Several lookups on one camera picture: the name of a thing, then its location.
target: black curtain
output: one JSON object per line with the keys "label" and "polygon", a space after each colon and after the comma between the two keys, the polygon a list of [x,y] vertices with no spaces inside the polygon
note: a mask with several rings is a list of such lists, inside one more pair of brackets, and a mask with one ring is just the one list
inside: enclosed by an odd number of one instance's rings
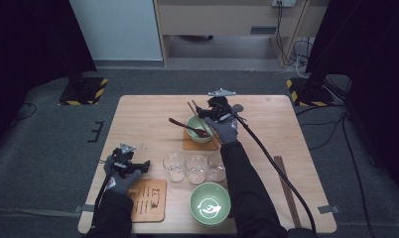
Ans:
{"label": "black curtain", "polygon": [[67,0],[0,0],[0,137],[31,88],[84,71],[96,68]]}
{"label": "black curtain", "polygon": [[351,120],[399,185],[399,1],[331,0],[307,71],[349,76]]}

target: gloved hand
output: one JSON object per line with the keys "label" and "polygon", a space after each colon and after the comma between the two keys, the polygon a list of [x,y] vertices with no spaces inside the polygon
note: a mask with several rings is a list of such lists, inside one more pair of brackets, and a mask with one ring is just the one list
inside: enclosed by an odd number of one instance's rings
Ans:
{"label": "gloved hand", "polygon": [[[110,168],[112,167],[112,157],[109,156],[104,163],[103,169],[106,174],[109,173]],[[141,171],[137,170],[128,178],[122,178],[119,173],[115,170],[112,171],[112,176],[110,177],[106,190],[113,190],[117,193],[126,194],[128,192],[129,187],[140,177]]]}
{"label": "gloved hand", "polygon": [[222,144],[237,141],[237,121],[233,116],[229,116],[223,122],[214,122],[209,117],[205,117],[204,122],[218,134]]}

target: table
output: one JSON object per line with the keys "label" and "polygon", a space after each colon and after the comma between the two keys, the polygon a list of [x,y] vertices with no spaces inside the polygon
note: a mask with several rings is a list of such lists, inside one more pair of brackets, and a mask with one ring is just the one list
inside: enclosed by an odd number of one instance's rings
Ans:
{"label": "table", "polygon": [[[331,233],[336,224],[331,213],[320,214],[318,207],[329,205],[320,179],[308,151],[290,98],[284,95],[236,95],[227,97],[231,105],[241,104],[244,111],[239,115],[247,119],[249,128],[256,134],[270,155],[282,156],[287,175],[311,209],[319,233]],[[164,179],[162,160],[171,152],[210,155],[218,151],[184,151],[183,128],[168,121],[172,117],[186,121],[193,115],[187,102],[192,100],[207,108],[208,96],[204,95],[126,95],[118,104],[100,159],[106,160],[123,142],[137,147],[134,163],[151,160],[151,167],[144,179]],[[251,163],[263,180],[280,221],[287,229],[293,228],[286,197],[279,177],[267,158],[249,134],[239,124],[238,139],[243,144]],[[95,172],[86,204],[94,204],[104,180],[103,164]],[[162,222],[134,223],[133,233],[236,233],[233,219],[226,219],[215,227],[198,224],[190,214],[189,197],[195,186],[187,178],[179,182],[168,180],[165,219]],[[310,221],[300,202],[296,206],[302,225],[310,228]],[[78,223],[78,231],[86,233],[92,213],[84,211]]]}
{"label": "table", "polygon": [[[154,0],[164,64],[168,63],[172,36],[270,36],[280,66],[285,66],[298,37],[314,37],[330,0],[297,0],[282,9],[268,0]],[[279,31],[283,52],[275,33]]]}

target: bowl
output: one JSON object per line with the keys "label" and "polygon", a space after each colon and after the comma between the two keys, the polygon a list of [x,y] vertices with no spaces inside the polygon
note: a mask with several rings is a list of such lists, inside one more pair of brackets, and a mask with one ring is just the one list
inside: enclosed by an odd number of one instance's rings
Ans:
{"label": "bowl", "polygon": [[215,182],[198,185],[190,198],[194,219],[204,226],[215,226],[227,218],[231,203],[227,190]]}
{"label": "bowl", "polygon": [[202,129],[202,130],[203,130],[203,127],[205,127],[205,129],[211,135],[210,137],[201,138],[193,130],[187,128],[186,130],[187,130],[188,135],[190,135],[191,139],[197,143],[207,143],[214,136],[214,133],[212,132],[211,128],[208,125],[206,125],[206,123],[203,121],[203,119],[200,119],[197,116],[190,117],[190,119],[188,119],[186,125],[190,126],[192,128],[195,128],[195,129]]}

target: dark wooden spoon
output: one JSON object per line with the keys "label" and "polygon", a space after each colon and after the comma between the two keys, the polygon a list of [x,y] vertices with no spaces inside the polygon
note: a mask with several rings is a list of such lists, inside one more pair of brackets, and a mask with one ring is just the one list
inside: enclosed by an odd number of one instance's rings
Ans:
{"label": "dark wooden spoon", "polygon": [[205,130],[202,129],[196,129],[190,126],[185,125],[184,123],[181,123],[173,118],[169,118],[169,121],[172,122],[175,125],[181,126],[181,127],[185,127],[188,128],[190,130],[192,130],[193,132],[195,132],[200,138],[207,138],[209,137],[209,133]]}

